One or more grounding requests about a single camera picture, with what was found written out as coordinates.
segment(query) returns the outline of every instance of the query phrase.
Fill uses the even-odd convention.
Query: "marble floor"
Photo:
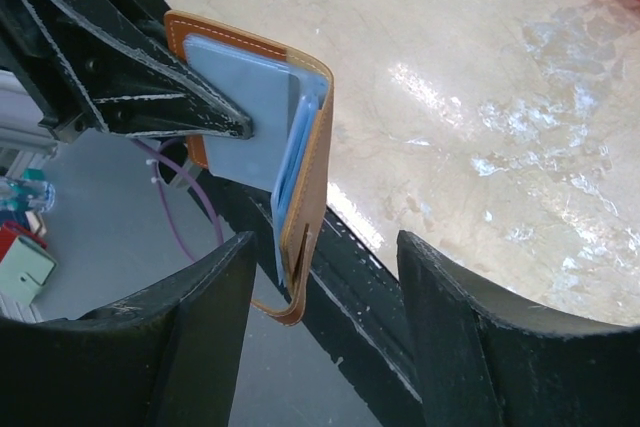
[[[329,205],[574,314],[640,320],[638,0],[168,0],[336,75]]]

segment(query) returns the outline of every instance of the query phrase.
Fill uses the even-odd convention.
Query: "white stitching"
[[[226,38],[228,38],[228,39],[235,40],[235,41],[240,42],[240,43],[242,43],[242,44],[250,45],[250,46],[252,46],[252,47],[255,47],[256,49],[264,50],[265,52],[269,52],[269,53],[271,53],[271,54],[275,54],[275,55],[278,55],[278,56],[284,57],[285,59],[288,57],[286,53],[285,53],[285,54],[283,54],[283,53],[278,52],[278,51],[276,51],[276,50],[267,49],[266,47],[264,47],[264,46],[262,46],[262,45],[255,44],[255,43],[253,43],[253,42],[249,42],[249,41],[244,40],[244,39],[241,39],[241,38],[239,38],[239,37],[234,37],[233,35],[226,34],[226,33],[224,33],[224,32],[221,32],[220,30],[216,30],[216,29],[212,29],[212,28],[204,27],[204,26],[202,26],[202,25],[193,24],[193,23],[190,23],[190,22],[185,22],[185,21],[183,21],[183,20],[174,20],[174,21],[171,21],[171,23],[170,23],[170,29],[169,29],[169,30],[171,31],[171,37],[172,37],[172,42],[173,42],[173,45],[174,45],[174,49],[175,49],[175,46],[176,46],[175,31],[174,31],[174,25],[175,25],[175,24],[186,25],[186,26],[188,26],[188,27],[193,27],[193,28],[195,28],[195,29],[203,30],[203,31],[205,31],[205,32],[210,32],[210,33],[212,33],[212,34],[221,35],[221,36],[223,36],[223,37],[226,37]],[[326,73],[327,73],[327,72],[325,72],[325,69],[323,69],[323,68],[322,68],[321,66],[319,66],[318,64],[311,63],[311,62],[309,62],[309,61],[307,61],[307,60],[305,60],[305,59],[301,59],[300,57],[297,57],[296,55],[291,55],[290,57],[291,57],[292,59],[295,59],[295,60],[297,60],[297,61],[299,61],[299,62],[302,62],[303,64],[305,64],[305,65],[307,65],[307,66],[311,67],[315,72],[323,73],[323,74],[326,74]]]
[[[327,98],[327,102],[329,100],[333,101],[333,96],[331,96],[330,98],[328,97]],[[324,115],[322,115],[322,119],[320,121],[320,125],[318,126],[318,135],[316,137],[319,140],[322,138],[322,136],[324,134],[324,131],[325,131],[325,128],[326,128],[326,125],[327,125],[327,118],[328,117],[329,116],[326,115],[326,113]],[[307,174],[302,179],[298,179],[299,181],[302,182],[302,185],[300,186],[300,189],[301,189],[300,198],[304,198],[304,196],[307,194],[307,189],[309,188],[309,178],[311,177],[311,175],[310,175],[310,171],[312,169],[311,166],[313,166],[314,163],[315,163],[316,155],[318,153],[318,148],[319,148],[319,142],[316,143],[315,148],[313,149],[313,152],[310,153],[309,162],[306,164],[307,166],[309,166],[309,168],[306,171],[302,169],[302,166],[300,168],[300,170],[302,172],[305,172]],[[298,185],[297,184],[298,183],[296,182],[296,185],[294,186],[294,189],[293,189],[292,198],[294,198],[296,196],[296,191],[298,191]],[[301,211],[302,211],[302,202],[299,202],[298,205],[296,205],[295,210],[293,212],[293,218],[291,220],[291,224],[292,225],[295,225],[298,222],[298,219],[300,217]],[[289,245],[287,247],[289,248],[289,250],[291,250],[291,242],[289,243]],[[306,263],[308,261],[310,263],[311,259],[309,257],[311,257],[311,256],[305,255],[305,257],[306,258],[305,258],[304,262]]]

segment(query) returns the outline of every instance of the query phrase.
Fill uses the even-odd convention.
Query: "black metal frame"
[[[130,137],[251,137],[251,119],[169,52],[164,0],[0,0],[0,66],[63,141],[69,128]]]
[[[398,237],[429,426],[640,425],[640,328],[559,312]]]
[[[239,234],[78,320],[0,318],[0,425],[227,425],[255,271]]]

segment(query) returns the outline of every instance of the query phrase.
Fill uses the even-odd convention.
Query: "brown leather wallet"
[[[329,149],[333,123],[333,73],[322,62],[304,52],[203,17],[172,10],[165,14],[165,27],[169,48],[182,60],[186,60],[186,37],[189,34],[198,34],[316,72],[328,81],[327,96],[314,120],[280,237],[280,251],[291,303],[286,309],[276,311],[258,301],[252,301],[254,306],[281,324],[294,325],[304,314],[311,259],[327,203]],[[190,136],[187,139],[187,147],[191,160],[215,175],[215,165],[209,166],[207,162],[202,136]]]

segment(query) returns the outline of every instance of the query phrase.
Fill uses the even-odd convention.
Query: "purple cable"
[[[178,144],[180,142],[182,142],[182,140],[179,138],[169,139],[163,142],[162,144],[160,144],[160,147],[158,147],[158,150],[156,152],[158,152],[159,154],[162,154],[167,147]],[[167,202],[167,196],[164,194],[164,187],[162,186],[159,165],[160,165],[159,162],[155,162],[153,164],[153,175],[156,177],[156,179],[158,179],[158,181],[156,182],[156,185],[158,186],[158,195],[160,196],[160,202],[162,203],[164,213],[167,216],[169,227],[171,227],[171,232],[173,233],[173,237],[178,242],[178,246],[180,246],[180,250],[182,250],[184,255],[186,255],[189,258],[189,260],[191,260],[191,262],[195,262],[197,259],[195,258],[194,255],[191,254],[191,252],[189,252],[189,249],[187,248],[186,244],[182,240],[182,237],[180,236],[180,233],[178,232],[176,223],[173,221],[173,216],[171,215],[171,210],[169,209],[169,203]]]
[[[222,235],[222,225],[220,225],[220,219],[218,219],[218,215],[216,214],[216,211],[213,208],[213,205],[211,204],[209,197],[207,197],[207,194],[204,192],[204,190],[202,190],[202,187],[200,187],[196,179],[194,179],[189,174],[189,172],[187,172],[183,167],[176,164],[173,160],[167,158],[161,153],[156,152],[144,142],[141,142],[140,140],[137,140],[137,139],[132,140],[132,142],[135,145],[137,145],[140,149],[142,149],[144,152],[146,152],[148,155],[156,159],[158,162],[162,162],[164,165],[166,165],[170,169],[173,169],[173,171],[176,174],[180,175],[184,180],[187,181],[189,186],[193,189],[193,191],[198,196],[198,199],[200,199],[200,202],[202,203],[204,210],[206,210],[207,215],[211,220],[211,223],[213,224],[213,227],[216,231],[216,240],[218,241],[218,246],[222,245],[224,243],[224,237]]]

